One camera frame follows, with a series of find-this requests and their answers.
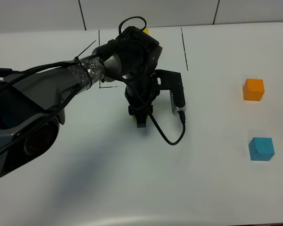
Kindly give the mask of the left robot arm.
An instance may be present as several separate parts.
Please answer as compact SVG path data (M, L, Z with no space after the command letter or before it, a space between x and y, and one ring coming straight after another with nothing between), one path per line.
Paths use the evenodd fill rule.
M130 26L84 58L25 71L0 68L0 177L48 151L65 123L65 107L100 80L125 78L130 105L137 106L136 90L151 107L161 51L157 40Z

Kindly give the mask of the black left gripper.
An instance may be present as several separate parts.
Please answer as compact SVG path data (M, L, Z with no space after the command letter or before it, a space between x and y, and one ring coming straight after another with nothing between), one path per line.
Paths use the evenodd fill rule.
M126 86L125 97L129 103L128 113L130 116L136 116L136 123L138 128L145 128L148 117L148 112L136 94L143 99L144 103L153 113L152 102L158 96L154 90L156 79L148 77L139 81L130 82L130 86Z

